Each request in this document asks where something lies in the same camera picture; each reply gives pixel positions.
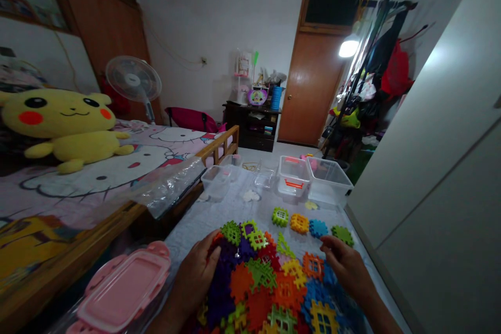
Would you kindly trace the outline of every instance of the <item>electric fan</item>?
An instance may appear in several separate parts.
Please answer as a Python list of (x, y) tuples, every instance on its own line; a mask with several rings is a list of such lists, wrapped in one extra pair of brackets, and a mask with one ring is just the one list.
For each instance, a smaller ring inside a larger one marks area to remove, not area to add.
[(151, 101), (160, 95), (162, 82), (147, 62), (132, 56), (117, 56), (106, 65), (106, 79), (121, 96), (144, 103), (148, 120), (155, 123)]

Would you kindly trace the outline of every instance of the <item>human hand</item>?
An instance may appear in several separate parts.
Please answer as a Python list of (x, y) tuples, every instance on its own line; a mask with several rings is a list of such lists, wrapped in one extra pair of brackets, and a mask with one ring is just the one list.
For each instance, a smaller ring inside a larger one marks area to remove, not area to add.
[(189, 251), (179, 266), (167, 302), (148, 328), (148, 333), (180, 332), (187, 318), (202, 304), (221, 254), (221, 247), (218, 246), (207, 260), (209, 247), (219, 231), (212, 231)]
[(320, 250), (325, 253), (327, 263), (336, 273), (339, 283), (359, 305), (378, 296), (360, 253), (334, 236), (322, 236), (320, 240), (323, 242)]

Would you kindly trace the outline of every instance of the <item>plush toy cheek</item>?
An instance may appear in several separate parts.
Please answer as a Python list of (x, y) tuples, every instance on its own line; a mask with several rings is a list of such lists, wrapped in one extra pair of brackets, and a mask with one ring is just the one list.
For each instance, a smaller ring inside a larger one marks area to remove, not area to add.
[(27, 125), (36, 125), (43, 121), (43, 116), (38, 112), (26, 111), (19, 115), (19, 120)]
[(101, 115), (103, 115), (105, 119), (111, 119), (111, 113), (105, 109), (101, 109)]

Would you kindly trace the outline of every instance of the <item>white wardrobe door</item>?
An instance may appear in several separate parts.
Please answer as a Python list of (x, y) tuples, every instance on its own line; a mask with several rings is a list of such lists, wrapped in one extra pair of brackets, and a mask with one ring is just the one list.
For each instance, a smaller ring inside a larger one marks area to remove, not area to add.
[(429, 333), (499, 332), (501, 122), (377, 251)]
[(501, 116), (498, 2), (462, 0), (349, 197), (374, 247)]

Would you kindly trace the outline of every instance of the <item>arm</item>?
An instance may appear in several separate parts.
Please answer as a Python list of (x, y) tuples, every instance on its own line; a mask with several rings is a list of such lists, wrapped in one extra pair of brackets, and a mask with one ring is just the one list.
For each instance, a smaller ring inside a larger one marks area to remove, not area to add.
[(402, 330), (376, 291), (362, 256), (334, 236), (322, 236), (320, 250), (348, 294), (363, 310), (376, 334), (400, 334)]
[(214, 249), (207, 260), (212, 240), (219, 229), (197, 242), (177, 271), (172, 291), (162, 311), (148, 327), (147, 334), (177, 334), (188, 317), (202, 304), (216, 271), (221, 247)]
[(54, 150), (54, 145), (51, 142), (43, 142), (26, 149), (25, 157), (29, 159), (43, 158), (48, 156), (52, 150)]
[(127, 138), (130, 138), (130, 134), (127, 133), (127, 132), (115, 132), (115, 131), (113, 131), (113, 133), (115, 134), (115, 137), (118, 138), (118, 139), (127, 139)]

